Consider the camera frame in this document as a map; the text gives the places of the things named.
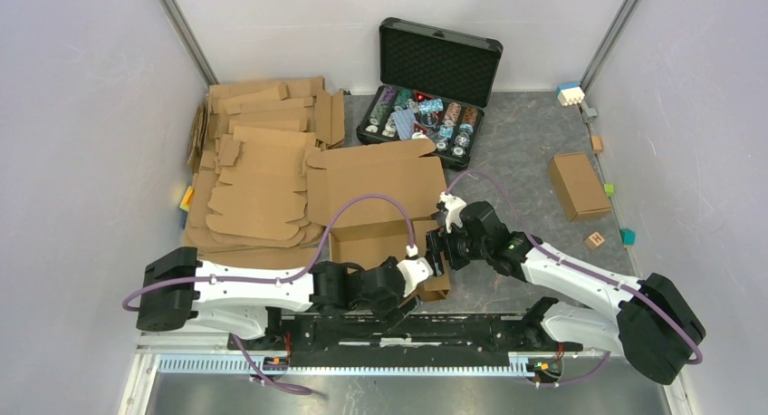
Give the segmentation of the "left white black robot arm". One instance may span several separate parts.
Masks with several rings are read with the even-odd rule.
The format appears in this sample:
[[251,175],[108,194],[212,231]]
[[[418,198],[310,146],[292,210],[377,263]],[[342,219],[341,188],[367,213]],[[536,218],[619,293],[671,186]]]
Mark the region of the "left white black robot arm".
[[143,286],[123,306],[139,302],[136,327],[145,333],[192,323],[269,350],[284,338],[284,325],[274,318],[282,310],[329,316],[362,310],[397,321],[404,301],[432,274],[414,247],[406,257],[390,256],[371,269],[321,261],[273,271],[200,260],[196,248],[182,246],[146,266]]

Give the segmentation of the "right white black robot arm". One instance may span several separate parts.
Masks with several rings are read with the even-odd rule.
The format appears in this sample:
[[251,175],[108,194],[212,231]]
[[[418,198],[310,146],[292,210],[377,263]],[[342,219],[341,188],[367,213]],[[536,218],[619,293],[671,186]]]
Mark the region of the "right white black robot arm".
[[663,385],[703,360],[706,329],[665,276],[615,274],[568,256],[537,236],[509,230],[486,201],[443,193],[436,218],[437,229],[427,233],[427,260],[439,273],[483,261],[499,275],[577,301],[543,298],[526,314],[523,338],[535,350],[555,342],[597,348]]

